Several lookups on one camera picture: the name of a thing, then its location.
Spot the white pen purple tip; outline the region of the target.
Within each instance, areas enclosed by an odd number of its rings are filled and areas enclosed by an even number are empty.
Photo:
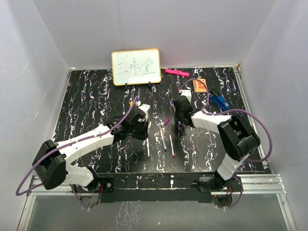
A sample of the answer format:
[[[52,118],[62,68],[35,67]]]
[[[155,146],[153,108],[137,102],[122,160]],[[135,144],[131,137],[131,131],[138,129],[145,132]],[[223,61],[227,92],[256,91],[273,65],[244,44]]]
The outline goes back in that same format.
[[[150,158],[150,144],[149,144],[149,138],[146,139],[146,147],[147,147],[147,158]]]

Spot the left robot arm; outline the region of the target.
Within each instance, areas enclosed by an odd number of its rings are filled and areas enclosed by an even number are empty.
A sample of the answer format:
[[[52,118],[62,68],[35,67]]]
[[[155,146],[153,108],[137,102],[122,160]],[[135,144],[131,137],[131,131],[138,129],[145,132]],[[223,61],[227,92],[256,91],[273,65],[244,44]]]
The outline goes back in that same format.
[[[110,180],[103,180],[90,167],[77,167],[73,162],[92,151],[128,137],[140,141],[147,139],[149,110],[148,104],[134,106],[127,117],[112,118],[108,123],[80,136],[59,143],[52,140],[44,142],[32,163],[44,188],[51,190],[67,183],[94,192],[100,186],[110,183]]]

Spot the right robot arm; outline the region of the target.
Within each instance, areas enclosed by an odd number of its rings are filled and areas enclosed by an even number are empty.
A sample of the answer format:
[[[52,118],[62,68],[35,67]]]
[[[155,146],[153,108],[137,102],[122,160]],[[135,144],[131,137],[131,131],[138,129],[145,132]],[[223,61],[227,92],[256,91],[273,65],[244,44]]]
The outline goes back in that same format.
[[[232,184],[236,170],[260,146],[260,138],[244,115],[206,115],[194,110],[186,96],[173,100],[175,119],[186,126],[202,128],[218,134],[226,154],[214,176],[200,185],[225,191]]]

